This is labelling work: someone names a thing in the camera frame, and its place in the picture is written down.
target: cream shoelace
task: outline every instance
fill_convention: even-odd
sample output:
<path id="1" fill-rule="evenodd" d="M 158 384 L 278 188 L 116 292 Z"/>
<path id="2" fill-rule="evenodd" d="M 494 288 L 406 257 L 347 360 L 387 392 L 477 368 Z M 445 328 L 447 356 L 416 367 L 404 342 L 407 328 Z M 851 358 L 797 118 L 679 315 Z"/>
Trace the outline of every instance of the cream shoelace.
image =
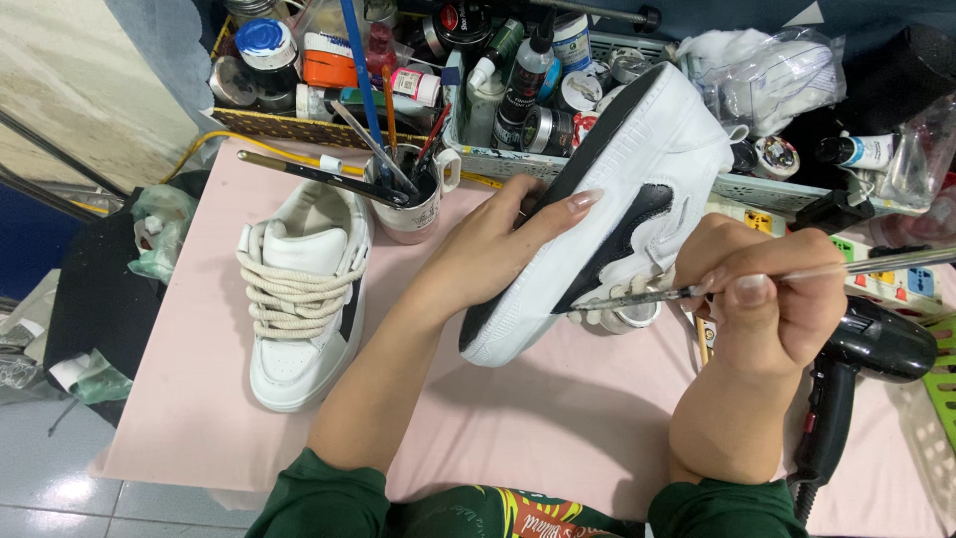
<path id="1" fill-rule="evenodd" d="M 344 305 L 352 282 L 365 273 L 364 257 L 355 270 L 341 277 L 267 267 L 244 252 L 237 252 L 236 257 L 243 266 L 242 278 L 250 284 L 246 296 L 252 301 L 252 326 L 256 336 L 265 338 L 314 338 L 322 334 Z"/>

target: green shirt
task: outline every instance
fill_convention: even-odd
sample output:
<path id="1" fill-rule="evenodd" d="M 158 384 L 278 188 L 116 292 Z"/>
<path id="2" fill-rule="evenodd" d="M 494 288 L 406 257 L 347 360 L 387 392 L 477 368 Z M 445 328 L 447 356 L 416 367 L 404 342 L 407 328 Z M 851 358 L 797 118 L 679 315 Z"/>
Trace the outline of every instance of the green shirt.
<path id="1" fill-rule="evenodd" d="M 656 538 L 806 538 L 783 481 L 672 483 L 654 498 Z M 531 491 L 463 485 L 409 504 L 385 498 L 385 476 L 342 471 L 306 448 L 279 473 L 247 538 L 624 538 L 644 536 L 582 504 Z"/>

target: black hair dryer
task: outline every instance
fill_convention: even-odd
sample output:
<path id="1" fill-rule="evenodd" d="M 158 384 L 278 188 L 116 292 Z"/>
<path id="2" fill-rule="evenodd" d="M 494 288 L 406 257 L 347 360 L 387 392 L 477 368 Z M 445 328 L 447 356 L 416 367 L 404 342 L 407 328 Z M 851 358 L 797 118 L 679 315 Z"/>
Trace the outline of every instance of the black hair dryer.
<path id="1" fill-rule="evenodd" d="M 920 379 L 937 356 L 936 340 L 925 328 L 860 297 L 847 297 L 846 314 L 814 360 L 810 410 L 803 438 L 793 455 L 798 485 L 793 514 L 807 522 L 816 490 L 830 481 L 850 432 L 857 374 L 893 383 Z"/>

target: sneaker tongue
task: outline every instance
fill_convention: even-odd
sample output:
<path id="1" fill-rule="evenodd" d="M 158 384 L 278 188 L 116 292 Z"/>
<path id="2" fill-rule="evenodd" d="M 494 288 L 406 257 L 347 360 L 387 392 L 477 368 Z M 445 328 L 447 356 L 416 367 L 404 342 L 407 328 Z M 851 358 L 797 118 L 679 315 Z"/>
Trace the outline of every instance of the sneaker tongue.
<path id="1" fill-rule="evenodd" d="M 269 267 L 331 277 L 345 255 L 348 235 L 341 228 L 304 237 L 288 237 L 286 227 L 275 220 L 266 227 L 262 263 Z"/>

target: table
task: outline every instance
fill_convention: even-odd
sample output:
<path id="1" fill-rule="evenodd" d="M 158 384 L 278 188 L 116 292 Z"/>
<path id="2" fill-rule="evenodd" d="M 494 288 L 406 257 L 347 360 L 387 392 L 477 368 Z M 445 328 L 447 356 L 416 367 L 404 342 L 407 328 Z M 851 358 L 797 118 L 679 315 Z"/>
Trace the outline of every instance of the table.
<path id="1" fill-rule="evenodd" d="M 282 146 L 325 151 L 351 166 L 368 155 Z M 267 492 L 304 444 L 312 413 L 274 413 L 251 393 L 252 320 L 234 256 L 243 224 L 272 214 L 298 179 L 238 161 L 243 148 L 253 149 L 234 140 L 222 145 L 114 442 L 92 466 L 96 476 Z M 491 193 L 462 182 L 442 202 L 440 232 L 420 245 L 401 246 L 377 230 L 363 341 L 447 230 Z M 945 287 L 956 289 L 951 271 Z M 696 333 L 680 310 L 669 305 L 653 325 L 626 335 L 562 320 L 499 369 L 458 355 L 461 321 L 459 314 L 442 334 L 388 473 L 388 497 L 408 501 L 479 482 L 644 519 L 667 484 L 668 420 L 695 376 Z M 799 440 L 806 381 L 789 413 L 787 454 Z M 909 538 L 956 530 L 956 522 L 934 515 L 907 447 L 904 400 L 921 394 L 918 384 L 859 383 L 846 452 L 817 494 L 812 534 Z M 778 475 L 787 470 L 781 463 Z"/>

